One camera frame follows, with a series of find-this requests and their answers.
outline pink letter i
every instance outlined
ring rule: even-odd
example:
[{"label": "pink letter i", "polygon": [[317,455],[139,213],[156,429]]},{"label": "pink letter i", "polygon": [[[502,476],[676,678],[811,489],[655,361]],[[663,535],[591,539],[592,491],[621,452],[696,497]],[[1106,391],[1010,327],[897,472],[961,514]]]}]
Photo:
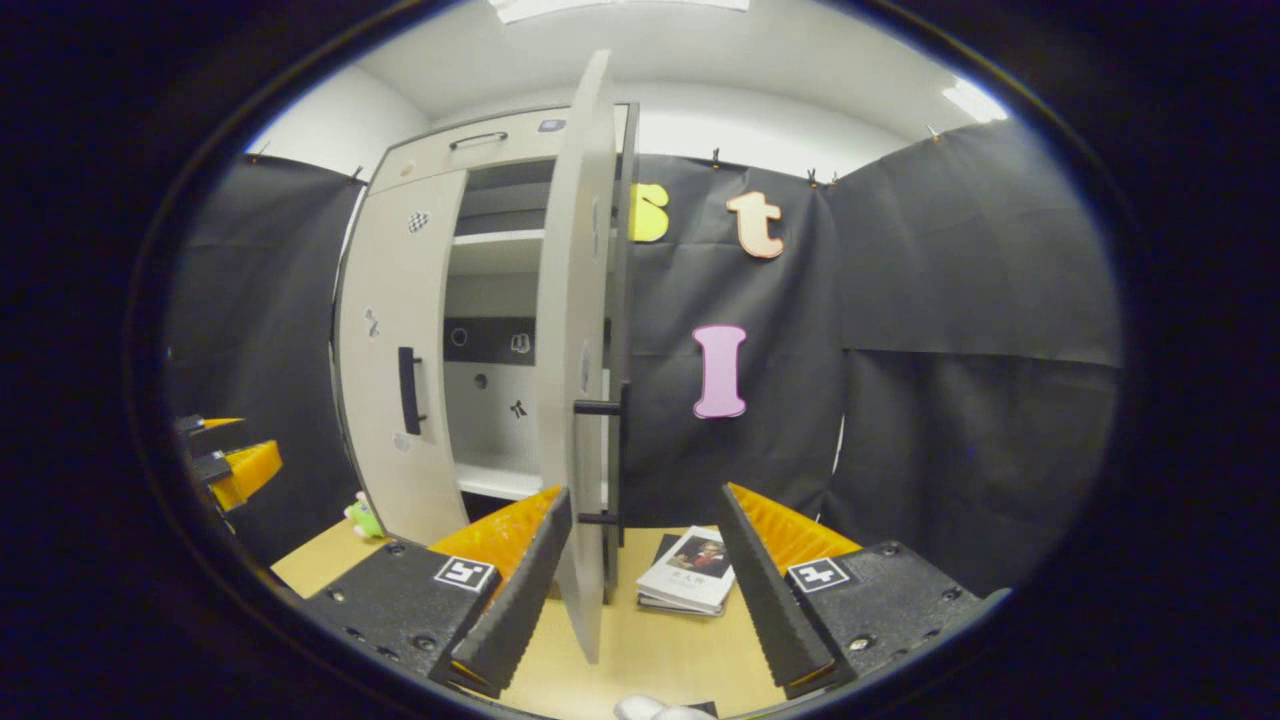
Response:
[{"label": "pink letter i", "polygon": [[737,396],[737,346],[746,331],[736,325],[703,325],[694,331],[703,346],[703,398],[694,405],[699,418],[735,418],[746,411]]}]

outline green toy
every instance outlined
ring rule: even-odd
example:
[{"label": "green toy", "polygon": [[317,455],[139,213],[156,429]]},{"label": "green toy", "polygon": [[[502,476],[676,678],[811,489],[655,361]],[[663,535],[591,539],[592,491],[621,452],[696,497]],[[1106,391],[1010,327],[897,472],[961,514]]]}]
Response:
[{"label": "green toy", "polygon": [[365,491],[356,493],[356,502],[343,509],[342,515],[348,520],[356,521],[356,527],[352,529],[362,538],[387,537],[387,533],[383,532],[383,525],[378,521],[378,516],[369,507],[369,497],[365,496]]}]

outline checkered sticker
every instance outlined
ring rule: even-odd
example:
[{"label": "checkered sticker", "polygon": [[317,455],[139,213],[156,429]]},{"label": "checkered sticker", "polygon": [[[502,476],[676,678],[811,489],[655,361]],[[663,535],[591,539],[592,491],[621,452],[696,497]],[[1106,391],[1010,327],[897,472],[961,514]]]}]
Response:
[{"label": "checkered sticker", "polygon": [[840,583],[847,583],[850,579],[849,574],[841,570],[840,565],[836,565],[829,557],[792,565],[787,568],[787,573],[805,594],[824,591]]},{"label": "checkered sticker", "polygon": [[440,568],[440,571],[435,574],[435,579],[447,585],[457,585],[474,593],[479,593],[480,588],[484,587],[484,582],[489,579],[492,573],[493,565],[489,565],[488,562],[449,557],[449,561],[445,562],[444,566]]},{"label": "checkered sticker", "polygon": [[408,232],[417,232],[426,227],[426,223],[431,222],[430,213],[413,213],[408,217]]}]

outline wooden table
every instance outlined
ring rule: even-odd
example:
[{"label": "wooden table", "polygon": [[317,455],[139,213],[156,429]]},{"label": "wooden table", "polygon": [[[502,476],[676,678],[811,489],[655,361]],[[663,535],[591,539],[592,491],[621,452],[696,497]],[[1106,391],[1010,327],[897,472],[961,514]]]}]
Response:
[{"label": "wooden table", "polygon": [[[357,537],[353,525],[346,519],[339,521],[271,570],[294,592],[310,597],[385,542]],[[613,706],[634,693],[668,705],[714,701],[721,717],[783,702],[786,696],[773,685],[736,583],[722,618],[641,610],[636,605],[636,578],[653,562],[663,533],[685,529],[627,529],[627,544],[618,552],[616,600],[602,612],[598,664],[589,665],[582,656],[563,602],[547,600],[500,702],[567,720],[613,717]]]}]

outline black fabric backdrop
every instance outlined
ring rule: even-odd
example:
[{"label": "black fabric backdrop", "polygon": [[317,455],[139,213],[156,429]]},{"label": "black fabric backdrop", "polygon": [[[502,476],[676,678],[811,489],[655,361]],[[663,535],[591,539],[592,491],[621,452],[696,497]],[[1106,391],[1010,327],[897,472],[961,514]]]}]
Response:
[{"label": "black fabric backdrop", "polygon": [[1012,122],[906,147],[829,197],[849,395],[822,521],[978,593],[1015,584],[1106,448],[1121,342],[1105,236]]},{"label": "black fabric backdrop", "polygon": [[292,160],[241,158],[209,197],[174,278],[166,328],[177,415],[246,418],[284,466],[229,514],[270,564],[360,489],[329,375],[333,283],[362,183]]},{"label": "black fabric backdrop", "polygon": [[[627,524],[710,523],[735,482],[859,542],[905,542],[974,592],[1016,583],[1088,493],[1121,365],[1102,233],[1052,158],[1004,122],[831,187],[660,155],[639,176],[667,190],[671,225],[632,246]],[[247,416],[280,442],[284,469],[233,512],[268,562],[358,489],[326,345],[357,191],[241,161],[175,286],[178,413]],[[742,251],[726,208],[750,191],[782,209],[773,260]],[[737,418],[692,413],[707,324],[748,333]]]},{"label": "black fabric backdrop", "polygon": [[[643,155],[640,182],[662,184],[671,227],[632,245],[631,406],[622,502],[626,523],[713,523],[724,482],[813,516],[831,475],[844,401],[840,249],[822,190],[791,176]],[[782,208],[760,260],[737,240],[724,204],[760,191]],[[739,393],[746,413],[704,420],[698,327],[739,325]]]}]

